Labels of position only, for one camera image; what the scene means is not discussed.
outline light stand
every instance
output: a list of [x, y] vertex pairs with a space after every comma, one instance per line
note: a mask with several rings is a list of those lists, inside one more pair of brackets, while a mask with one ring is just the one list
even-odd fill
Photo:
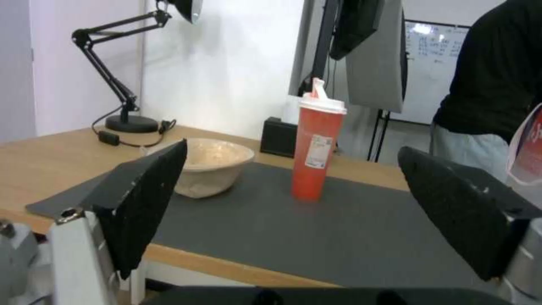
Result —
[[[158, 7], [159, 2], [165, 3], [165, 9], [162, 10]], [[167, 13], [167, 5], [169, 3], [174, 4], [179, 13], [188, 22], [194, 23], [199, 18], [202, 0], [156, 0], [156, 11], [95, 28], [78, 29], [72, 34], [73, 42], [81, 49], [83, 54], [88, 58], [94, 68], [96, 68], [98, 73], [100, 73], [107, 85], [109, 85], [111, 90], [113, 90], [120, 100], [120, 115], [110, 116], [106, 119], [105, 127], [108, 129], [130, 133], [155, 132], [158, 131], [158, 123], [150, 118], [128, 115], [130, 111], [139, 110], [139, 107], [136, 105], [137, 96], [130, 91], [128, 87], [121, 83], [119, 79], [111, 74], [111, 71], [109, 71], [109, 69], [104, 65], [92, 48], [98, 43], [127, 37], [157, 28], [163, 28], [167, 21], [171, 18], [171, 15]], [[124, 26], [126, 24], [139, 22], [150, 18], [153, 18], [156, 24], [129, 31], [109, 31], [111, 28]]]

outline wooden table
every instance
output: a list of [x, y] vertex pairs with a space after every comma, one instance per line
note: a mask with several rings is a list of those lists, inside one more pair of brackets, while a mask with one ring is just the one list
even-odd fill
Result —
[[[154, 142], [156, 134], [121, 134], [131, 143]], [[178, 126], [164, 141], [203, 137], [231, 141], [259, 151], [259, 141], [228, 136], [204, 130]], [[113, 147], [99, 142], [90, 129], [7, 143], [0, 146], [0, 218], [25, 223], [36, 233], [46, 234], [52, 219], [33, 215], [25, 206], [72, 186], [96, 177], [117, 164], [141, 156], [139, 149], [127, 146]], [[255, 162], [291, 168], [293, 160], [257, 152]], [[334, 156], [328, 176], [408, 190], [408, 185], [397, 167]], [[227, 260], [150, 244], [145, 259], [179, 268], [189, 269], [232, 279], [243, 283], [267, 287], [331, 287], [330, 283], [293, 276]]]

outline lamp base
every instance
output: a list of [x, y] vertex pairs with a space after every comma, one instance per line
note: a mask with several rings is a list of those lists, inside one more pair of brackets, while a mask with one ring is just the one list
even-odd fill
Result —
[[151, 118], [128, 116], [128, 122], [123, 123], [120, 116], [110, 116], [105, 120], [105, 127], [114, 131], [131, 134], [145, 134], [158, 131], [158, 122]]

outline cup label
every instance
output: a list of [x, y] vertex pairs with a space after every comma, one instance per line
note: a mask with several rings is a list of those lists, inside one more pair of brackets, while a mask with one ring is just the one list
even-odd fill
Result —
[[327, 156], [330, 154], [333, 138], [313, 135], [308, 149], [305, 166], [323, 169], [326, 167]]

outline white door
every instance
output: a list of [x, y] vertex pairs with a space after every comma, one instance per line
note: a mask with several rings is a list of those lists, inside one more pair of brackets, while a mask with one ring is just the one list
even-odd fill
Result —
[[0, 0], [0, 143], [36, 135], [29, 0]]

